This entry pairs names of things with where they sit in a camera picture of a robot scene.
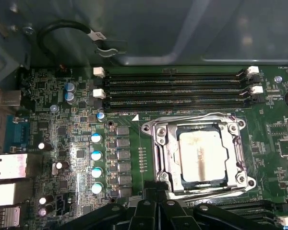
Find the motherboard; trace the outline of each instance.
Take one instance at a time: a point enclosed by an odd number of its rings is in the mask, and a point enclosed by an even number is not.
[[[30,112],[6,117],[2,152],[30,164],[26,228],[127,206],[150,181],[189,207],[209,202],[258,222],[288,216],[288,67],[31,69],[19,78]],[[262,200],[281,217],[260,219]]]

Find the white triangle marking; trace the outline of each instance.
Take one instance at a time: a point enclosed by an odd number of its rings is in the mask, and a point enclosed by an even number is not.
[[[139,115],[137,114],[133,119],[132,121],[139,121]]]

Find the chip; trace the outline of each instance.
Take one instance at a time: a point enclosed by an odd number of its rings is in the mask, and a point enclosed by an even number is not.
[[[60,181],[59,182],[59,188],[67,188],[67,181],[66,180]]]
[[[38,128],[48,128],[49,124],[48,122],[39,122]]]
[[[123,187],[119,189],[119,196],[120,197],[130,197],[132,196],[132,189],[131,187]]]
[[[119,185],[131,185],[131,175],[120,175]]]
[[[119,181],[118,181],[117,178],[111,178],[111,179],[109,180],[109,182],[110,182],[110,184],[117,184]]]
[[[79,90],[85,90],[86,89],[86,82],[80,82],[78,84],[78,89]]]
[[[119,196],[118,190],[110,191],[110,197],[116,197]]]
[[[84,158],[85,151],[84,150],[78,150],[77,151],[77,158]]]
[[[79,109],[86,109],[86,102],[79,102],[78,107]]]
[[[108,136],[109,137],[115,137],[116,136],[116,133],[114,131],[109,131],[108,132]]]
[[[66,135],[67,134],[66,127],[59,127],[57,129],[57,131],[58,131],[58,135]]]
[[[116,160],[117,159],[117,155],[116,154],[109,154],[109,160]]]
[[[59,156],[60,157],[64,157],[67,155],[67,152],[66,151],[59,151]]]
[[[116,142],[108,142],[108,148],[109,149],[115,149],[116,148]]]
[[[44,89],[46,87],[46,84],[44,82],[38,82],[37,83],[37,88],[38,89]]]
[[[80,122],[87,122],[87,117],[86,116],[80,117]]]
[[[124,148],[124,147],[129,147],[130,143],[129,143],[129,139],[117,139],[117,147],[118,148]]]
[[[118,151],[118,159],[119,160],[130,159],[130,151],[129,150]]]
[[[117,127],[116,134],[117,136],[129,136],[129,127]]]
[[[118,166],[119,172],[127,172],[131,170],[130,162],[120,162]]]
[[[84,206],[82,211],[83,211],[83,215],[86,215],[92,211],[92,207],[91,206]]]
[[[110,172],[117,172],[117,166],[109,166]]]
[[[88,123],[96,123],[96,116],[89,115],[87,121]]]

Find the integrated circuit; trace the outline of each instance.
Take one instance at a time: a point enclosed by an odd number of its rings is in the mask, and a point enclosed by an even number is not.
[[[130,162],[120,162],[118,166],[119,172],[128,172],[131,170]]]
[[[84,158],[85,151],[84,150],[78,150],[76,153],[77,158]]]
[[[118,151],[118,159],[119,160],[130,159],[130,151],[129,150],[119,150]]]
[[[131,175],[119,175],[119,185],[131,185]]]
[[[118,148],[126,148],[130,145],[129,138],[117,139],[116,142]]]
[[[132,196],[132,188],[131,187],[122,187],[119,189],[119,197],[130,197]]]
[[[66,135],[67,134],[67,128],[66,127],[58,127],[57,133],[58,133],[58,135]]]
[[[127,126],[117,127],[116,128],[116,134],[118,137],[129,136],[129,127],[127,127]]]
[[[79,109],[86,109],[86,102],[79,102],[78,107]]]

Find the connector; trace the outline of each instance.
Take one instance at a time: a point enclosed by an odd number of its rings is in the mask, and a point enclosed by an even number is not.
[[[288,226],[288,216],[276,217],[277,222],[282,226]]]
[[[100,99],[105,99],[106,98],[106,94],[105,94],[103,89],[96,89],[96,90],[93,90],[93,97],[100,98]]]
[[[97,77],[104,78],[105,77],[104,68],[102,68],[102,67],[93,68],[93,74]]]
[[[67,202],[67,194],[58,194],[55,197],[55,212],[57,216],[63,216],[65,213],[68,213],[70,210],[69,204]]]
[[[253,87],[251,87],[251,94],[261,94],[264,92],[264,89],[262,86],[259,85],[255,85]]]
[[[259,73],[259,68],[258,68],[258,66],[250,66],[250,67],[248,67],[247,73],[248,73],[248,74],[256,74],[256,73]]]

